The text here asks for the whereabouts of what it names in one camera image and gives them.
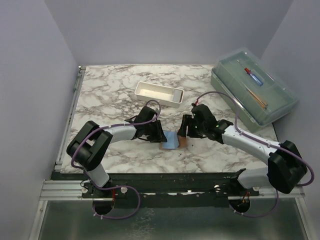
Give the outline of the tan leather card holder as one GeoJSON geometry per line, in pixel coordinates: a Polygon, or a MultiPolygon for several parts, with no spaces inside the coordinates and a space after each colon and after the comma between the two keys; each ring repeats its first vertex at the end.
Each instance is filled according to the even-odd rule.
{"type": "Polygon", "coordinates": [[[164,136],[167,142],[160,143],[160,149],[162,150],[178,150],[183,149],[187,146],[186,137],[179,136],[176,131],[164,131],[164,136]]]}

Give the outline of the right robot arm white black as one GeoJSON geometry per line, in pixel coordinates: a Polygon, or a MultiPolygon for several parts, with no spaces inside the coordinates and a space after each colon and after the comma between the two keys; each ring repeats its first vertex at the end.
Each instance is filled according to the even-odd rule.
{"type": "Polygon", "coordinates": [[[191,114],[182,117],[180,137],[207,138],[222,145],[240,149],[265,164],[257,169],[243,168],[230,179],[230,191],[241,196],[254,187],[273,187],[289,194],[306,175],[307,165],[302,162],[296,145],[290,141],[268,141],[246,132],[226,119],[216,120],[210,109],[194,105],[191,114]]]}

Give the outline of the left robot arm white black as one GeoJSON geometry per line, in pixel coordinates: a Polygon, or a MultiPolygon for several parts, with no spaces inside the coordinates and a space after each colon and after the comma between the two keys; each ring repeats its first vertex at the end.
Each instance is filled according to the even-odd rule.
{"type": "Polygon", "coordinates": [[[122,123],[101,127],[94,121],[87,121],[66,148],[71,164],[77,163],[83,172],[95,183],[93,191],[101,198],[111,191],[109,175],[102,160],[110,144],[135,140],[146,136],[151,143],[165,142],[167,139],[158,120],[160,110],[144,106],[138,115],[122,123]]]}

